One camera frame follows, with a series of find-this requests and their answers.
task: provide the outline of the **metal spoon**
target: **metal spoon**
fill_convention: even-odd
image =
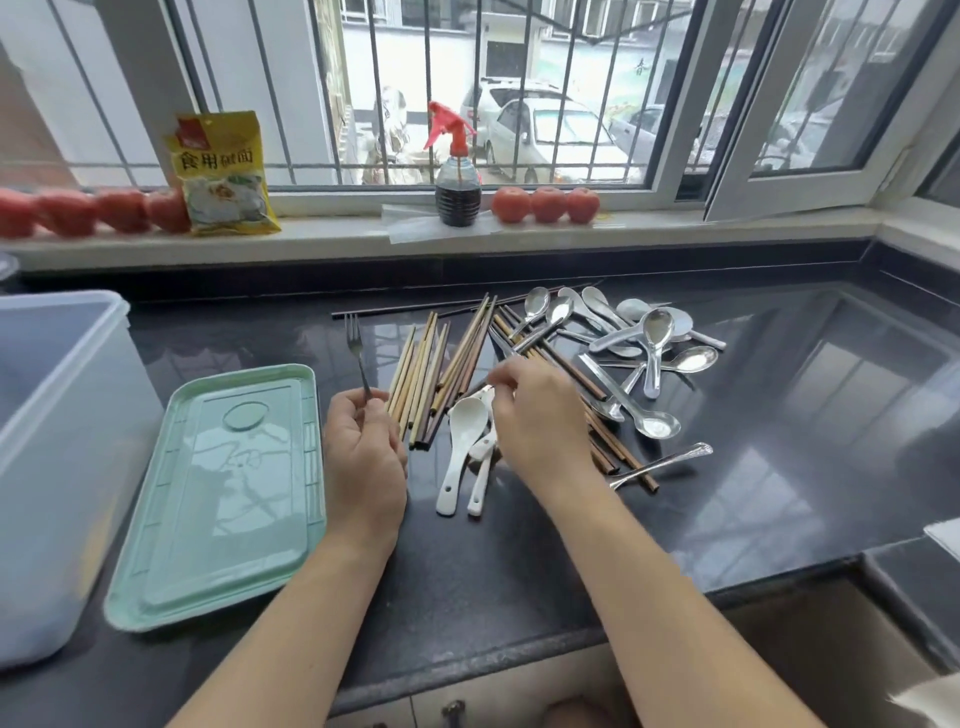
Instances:
[[[693,329],[693,317],[672,305],[651,306],[641,299],[625,299],[616,305],[616,312],[627,321],[639,321],[644,314],[654,308],[664,308],[673,316],[673,337],[670,340],[684,341]]]
[[[593,375],[600,380],[607,389],[610,390],[614,399],[618,400],[623,408],[634,418],[636,431],[653,440],[665,440],[668,437],[674,437],[680,432],[680,421],[669,412],[657,412],[654,410],[643,409],[639,404],[633,401],[623,387],[607,374],[603,367],[597,364],[589,354],[580,354],[580,360],[587,365],[587,368],[593,372]]]
[[[523,301],[523,311],[526,315],[523,317],[523,321],[517,324],[514,327],[514,330],[510,332],[510,338],[514,338],[525,328],[533,324],[540,316],[543,315],[543,312],[546,311],[546,307],[549,305],[550,291],[541,285],[531,289],[530,293],[527,294],[526,299]]]
[[[566,296],[554,299],[546,309],[546,324],[516,345],[516,353],[524,353],[553,329],[561,326],[573,313],[573,301]]]
[[[643,348],[647,350],[647,372],[643,378],[643,394],[655,400],[660,396],[660,364],[663,347],[673,336],[673,316],[665,308],[648,311],[643,324]]]
[[[633,319],[635,321],[639,321],[639,317],[642,315],[642,309],[644,307],[651,308],[654,306],[651,306],[650,304],[648,304],[645,301],[642,301],[641,299],[627,299],[626,301],[621,301],[617,305],[616,310],[620,313],[620,315],[625,316],[627,319]],[[676,330],[683,331],[684,333],[688,334],[690,338],[696,341],[699,341],[701,344],[706,344],[707,346],[714,347],[715,349],[721,352],[727,348],[726,341],[721,341],[720,339],[715,339],[712,336],[708,336],[705,333],[694,331],[693,319],[690,317],[690,314],[688,314],[686,311],[681,311],[679,308],[674,308],[673,306],[659,306],[659,308],[667,308],[670,311],[670,313],[673,314],[674,319],[676,319],[678,322],[676,325]],[[678,315],[678,312],[684,315],[685,318],[683,320],[681,320],[681,317]],[[690,319],[690,328],[686,328],[685,319]],[[676,330],[674,331],[674,341],[679,340],[677,339],[678,334]]]
[[[629,473],[624,473],[623,475],[615,475],[607,480],[607,484],[614,490],[618,490],[621,485],[629,483],[631,480],[638,478],[641,475],[646,475],[650,471],[663,468],[667,465],[673,465],[674,463],[682,463],[684,460],[690,460],[694,457],[703,457],[704,455],[713,455],[713,448],[707,443],[697,443],[696,445],[691,445],[689,448],[683,449],[680,452],[675,452],[672,455],[662,457],[660,460],[654,460],[652,463],[648,463],[647,465],[644,465],[642,468],[638,468],[635,471],[630,471]]]
[[[580,298],[580,294],[572,288],[561,288],[557,295],[570,298],[573,301],[573,315],[584,319],[600,333],[612,333],[616,331],[616,327],[613,324],[593,313],[593,311],[587,307],[587,304],[584,303],[584,300]]]
[[[697,372],[702,372],[704,369],[709,369],[716,363],[718,358],[720,358],[720,352],[713,347],[691,347],[684,352],[680,352],[670,361],[664,361],[660,365],[660,368],[665,372],[692,375]],[[641,361],[637,366],[619,361],[599,363],[605,367],[633,368],[633,371],[627,375],[627,378],[623,380],[623,384],[620,385],[628,395],[633,391],[636,383],[640,381],[640,377],[643,376],[643,372],[647,367],[645,361]],[[623,414],[620,412],[620,402],[614,399],[591,402],[590,407],[594,412],[607,420],[615,423],[623,422]]]
[[[613,310],[611,305],[607,303],[607,297],[603,295],[603,291],[599,288],[592,285],[584,288],[583,299],[587,308],[593,311],[593,313],[603,316],[607,321],[616,325],[617,328],[629,328],[632,326],[630,322],[625,321],[620,314]]]
[[[695,375],[712,367],[719,358],[720,352],[714,347],[690,347],[678,353],[670,361],[662,362],[660,368],[665,372]],[[600,364],[604,367],[615,367],[617,369],[635,369],[647,365],[645,361],[639,364],[632,364],[629,361],[601,361]]]
[[[579,341],[581,344],[587,345],[590,345],[595,341],[595,339],[591,339],[589,336],[586,336],[583,333],[569,331],[566,328],[558,328],[557,335],[562,336],[565,339]],[[637,359],[644,355],[643,349],[640,349],[639,347],[608,347],[606,351],[616,354],[617,356],[623,356],[625,359]]]

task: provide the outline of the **red spray nozzle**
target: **red spray nozzle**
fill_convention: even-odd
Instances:
[[[476,131],[467,119],[436,101],[431,101],[426,107],[433,113],[433,126],[430,127],[430,135],[427,137],[423,149],[432,147],[442,133],[450,132],[453,135],[453,139],[450,141],[450,156],[466,157],[469,154],[467,132],[476,135]]]

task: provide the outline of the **hand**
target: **hand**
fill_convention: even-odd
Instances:
[[[488,375],[504,458],[546,507],[551,496],[598,477],[584,406],[573,380],[545,362],[511,357]]]
[[[324,428],[327,534],[392,551],[407,503],[407,451],[387,414],[387,392],[340,392],[330,400]]]

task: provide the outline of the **window sill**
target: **window sill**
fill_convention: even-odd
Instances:
[[[190,237],[158,233],[129,237],[106,233],[76,242],[50,236],[6,244],[0,250],[15,255],[24,271],[39,272],[859,238],[876,234],[882,219],[883,213],[867,207],[726,223],[705,223],[699,210],[615,212],[591,227],[527,223],[489,235],[391,245],[379,218],[286,218],[281,220],[283,230],[273,235]]]

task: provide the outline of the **sink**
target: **sink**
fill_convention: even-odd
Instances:
[[[804,584],[724,615],[828,728],[926,728],[889,701],[939,676],[850,579]]]

